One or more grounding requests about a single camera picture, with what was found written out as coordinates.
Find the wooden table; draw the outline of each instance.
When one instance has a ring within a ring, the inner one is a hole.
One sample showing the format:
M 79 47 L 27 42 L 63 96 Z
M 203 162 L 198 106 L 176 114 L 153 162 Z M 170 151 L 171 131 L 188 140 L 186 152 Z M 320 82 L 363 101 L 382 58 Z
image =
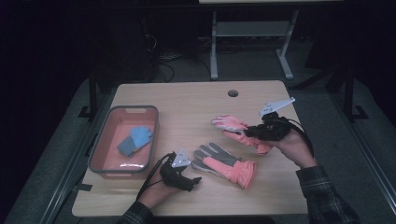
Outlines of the wooden table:
M 229 90 L 238 91 L 230 97 Z M 266 102 L 289 99 L 280 81 L 152 83 L 120 85 L 112 106 L 155 105 L 158 107 L 159 132 L 155 143 L 153 165 L 165 154 L 181 148 L 190 160 L 201 144 L 214 142 L 236 157 L 258 163 L 251 189 L 192 167 L 182 173 L 187 178 L 203 179 L 192 190 L 169 198 L 153 210 L 155 216 L 230 216 L 306 214 L 306 202 L 295 171 L 298 167 L 277 148 L 265 156 L 255 149 L 223 136 L 211 124 L 215 116 L 234 115 L 249 125 L 261 123 L 259 111 Z M 280 116 L 298 120 L 293 105 L 278 111 Z M 144 178 L 103 179 L 87 169 L 73 206 L 77 217 L 120 216 L 134 202 Z

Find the white plastic piece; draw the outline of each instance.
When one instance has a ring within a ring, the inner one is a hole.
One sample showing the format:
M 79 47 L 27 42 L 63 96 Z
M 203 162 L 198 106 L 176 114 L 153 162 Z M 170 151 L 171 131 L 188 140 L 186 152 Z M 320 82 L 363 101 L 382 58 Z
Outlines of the white plastic piece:
M 176 154 L 175 160 L 172 163 L 172 167 L 181 167 L 181 166 L 188 166 L 190 165 L 191 161 L 186 157 L 184 154 L 183 148 L 181 148 L 178 153 Z
M 290 97 L 289 100 L 276 101 L 276 102 L 272 102 L 272 103 L 265 103 L 265 106 L 262 108 L 262 110 L 260 111 L 259 115 L 263 116 L 263 115 L 275 112 L 278 109 L 293 103 L 294 101 L 296 101 L 296 99 L 294 99 L 294 97 Z

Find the plaid sleeve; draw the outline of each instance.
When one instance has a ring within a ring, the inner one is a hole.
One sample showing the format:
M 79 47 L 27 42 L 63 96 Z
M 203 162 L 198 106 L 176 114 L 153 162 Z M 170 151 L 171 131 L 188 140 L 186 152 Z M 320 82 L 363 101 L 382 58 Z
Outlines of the plaid sleeve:
M 151 211 L 145 205 L 140 202 L 134 202 L 117 224 L 146 224 L 150 223 L 152 218 Z
M 360 223 L 356 212 L 337 194 L 322 166 L 297 171 L 310 224 Z

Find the white stand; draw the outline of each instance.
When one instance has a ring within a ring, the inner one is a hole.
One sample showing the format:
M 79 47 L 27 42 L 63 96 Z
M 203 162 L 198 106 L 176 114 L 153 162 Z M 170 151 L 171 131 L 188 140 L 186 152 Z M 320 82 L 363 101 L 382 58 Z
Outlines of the white stand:
M 298 13 L 299 10 L 294 10 L 289 21 L 217 21 L 217 14 L 214 11 L 212 21 L 212 50 L 210 52 L 210 79 L 217 80 L 219 78 L 218 61 L 216 58 L 217 36 L 284 36 L 285 42 L 281 49 L 276 50 L 276 55 L 285 77 L 287 79 L 293 79 L 293 74 L 291 73 L 285 55 Z

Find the black device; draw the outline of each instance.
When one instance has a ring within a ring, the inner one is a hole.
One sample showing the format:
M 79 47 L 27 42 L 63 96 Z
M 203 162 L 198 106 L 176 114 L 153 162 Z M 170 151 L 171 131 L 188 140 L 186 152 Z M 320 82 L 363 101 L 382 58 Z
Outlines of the black device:
M 152 168 L 151 172 L 148 175 L 148 178 L 146 179 L 145 183 L 143 183 L 142 188 L 139 190 L 136 196 L 136 200 L 140 198 L 142 193 L 149 188 L 151 185 L 154 185 L 158 182 L 152 183 L 149 185 L 149 181 L 151 178 L 154 176 L 155 172 L 158 170 L 161 164 L 163 164 L 163 161 L 168 158 L 168 160 L 163 164 L 163 167 L 161 167 L 160 170 L 160 175 L 163 178 L 163 183 L 166 186 L 171 186 L 174 188 L 178 189 L 183 189 L 188 192 L 190 192 L 196 184 L 198 184 L 201 181 L 201 177 L 196 177 L 194 179 L 188 179 L 187 177 L 183 176 L 181 172 L 183 172 L 187 166 L 180 166 L 180 167 L 173 167 L 172 164 L 174 163 L 175 157 L 177 154 L 175 152 L 168 153 L 165 156 L 163 156 L 160 160 L 157 161 L 157 163 L 154 165 Z
M 262 124 L 248 126 L 244 133 L 247 137 L 256 137 L 263 141 L 280 141 L 289 134 L 291 129 L 294 129 L 303 137 L 312 156 L 314 156 L 312 143 L 301 124 L 293 119 L 279 117 L 276 112 L 263 115 Z
M 163 178 L 163 183 L 165 183 L 167 186 L 172 186 L 190 192 L 194 186 L 201 181 L 202 178 L 196 177 L 194 179 L 188 179 L 187 177 L 183 176 L 181 172 L 183 172 L 187 166 L 172 166 L 176 155 L 177 154 L 173 152 L 161 168 L 160 175 Z

